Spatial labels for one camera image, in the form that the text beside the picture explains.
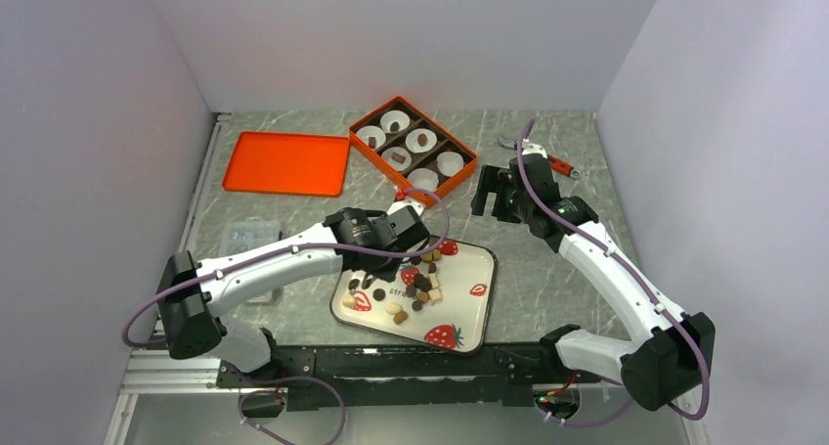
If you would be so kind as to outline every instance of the orange box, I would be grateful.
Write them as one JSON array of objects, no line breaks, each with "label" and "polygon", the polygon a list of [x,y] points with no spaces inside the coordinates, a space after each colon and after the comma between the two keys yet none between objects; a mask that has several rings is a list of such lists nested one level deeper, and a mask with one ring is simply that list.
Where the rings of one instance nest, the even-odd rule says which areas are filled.
[{"label": "orange box", "polygon": [[[410,123],[397,132],[384,133],[384,143],[375,145],[374,149],[372,149],[367,142],[364,142],[358,136],[358,131],[368,125],[374,125],[382,129],[381,119],[389,111],[404,112],[409,117]],[[435,135],[436,143],[428,151],[423,153],[415,153],[412,148],[406,148],[408,136],[417,129],[428,129]],[[351,127],[348,128],[348,135],[352,146],[382,171],[383,174],[388,176],[394,184],[404,190],[413,186],[409,179],[407,179],[409,173],[418,168],[426,168],[437,173],[439,184],[435,194],[443,198],[452,189],[456,188],[458,184],[471,176],[475,171],[475,166],[478,165],[478,155],[475,152],[441,127],[440,124],[432,120],[431,117],[428,117],[421,110],[415,108],[414,105],[406,101],[402,96],[391,99],[388,103],[351,124]],[[395,169],[381,156],[390,148],[396,147],[403,148],[404,152],[408,154],[409,164],[405,165],[405,169]],[[461,155],[463,158],[463,166],[460,171],[452,176],[445,176],[440,172],[437,166],[437,156],[442,152],[456,152]],[[413,194],[412,196],[426,204],[427,207],[431,207],[436,203],[433,198],[421,193]]]}]

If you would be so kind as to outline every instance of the strawberry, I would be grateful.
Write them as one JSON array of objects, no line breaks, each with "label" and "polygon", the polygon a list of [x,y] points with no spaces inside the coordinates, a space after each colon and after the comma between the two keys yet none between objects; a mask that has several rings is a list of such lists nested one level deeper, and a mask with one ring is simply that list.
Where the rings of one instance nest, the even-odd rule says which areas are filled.
[{"label": "strawberry", "polygon": [[487,293],[487,286],[485,284],[475,284],[475,287],[469,291],[470,295],[484,296]]},{"label": "strawberry", "polygon": [[420,270],[414,266],[411,266],[400,271],[400,278],[403,280],[404,284],[410,286],[415,282],[415,276],[417,274],[420,274]]},{"label": "strawberry", "polygon": [[460,328],[456,328],[455,325],[436,326],[423,337],[426,342],[445,349],[455,349],[463,345],[461,339],[463,337],[460,336]]},{"label": "strawberry", "polygon": [[451,242],[449,240],[446,240],[446,241],[441,243],[440,247],[438,247],[438,250],[444,256],[454,256],[454,255],[458,254],[458,244],[455,243],[455,242]]},{"label": "strawberry", "polygon": [[354,292],[354,297],[357,298],[357,306],[352,308],[355,311],[371,311],[371,300],[369,296],[362,290]]}]

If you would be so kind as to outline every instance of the red tool handle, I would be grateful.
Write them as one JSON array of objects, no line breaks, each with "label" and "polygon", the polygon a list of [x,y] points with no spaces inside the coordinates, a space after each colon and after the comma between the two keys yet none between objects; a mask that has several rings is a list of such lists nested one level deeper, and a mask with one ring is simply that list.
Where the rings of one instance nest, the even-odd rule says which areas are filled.
[{"label": "red tool handle", "polygon": [[547,155],[546,159],[549,160],[549,165],[554,171],[557,171],[564,176],[570,176],[570,174],[573,173],[573,165],[567,161],[562,161],[552,155]]}]

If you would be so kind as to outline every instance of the clear plastic container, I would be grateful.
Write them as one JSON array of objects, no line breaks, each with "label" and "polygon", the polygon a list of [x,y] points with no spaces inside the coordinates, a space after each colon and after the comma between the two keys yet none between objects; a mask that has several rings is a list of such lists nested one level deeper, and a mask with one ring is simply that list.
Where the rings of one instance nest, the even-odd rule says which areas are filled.
[{"label": "clear plastic container", "polygon": [[[229,222],[222,232],[222,243],[219,245],[219,257],[232,256],[240,252],[250,251],[259,246],[278,242],[283,238],[280,222],[249,219],[243,222]],[[254,296],[248,303],[270,303],[274,300],[274,293],[269,291],[263,295]]]}]

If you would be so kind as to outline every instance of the gray wall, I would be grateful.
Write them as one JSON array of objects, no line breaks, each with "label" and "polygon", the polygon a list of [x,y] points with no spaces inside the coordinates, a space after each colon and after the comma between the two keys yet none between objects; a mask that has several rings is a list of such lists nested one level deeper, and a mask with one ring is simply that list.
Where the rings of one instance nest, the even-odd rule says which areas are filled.
[{"label": "gray wall", "polygon": [[598,108],[655,0],[153,0],[214,111]]},{"label": "gray wall", "polygon": [[0,0],[0,430],[100,443],[210,130],[148,0]]},{"label": "gray wall", "polygon": [[827,443],[829,0],[658,0],[599,110],[645,272],[718,328],[714,443]]}]

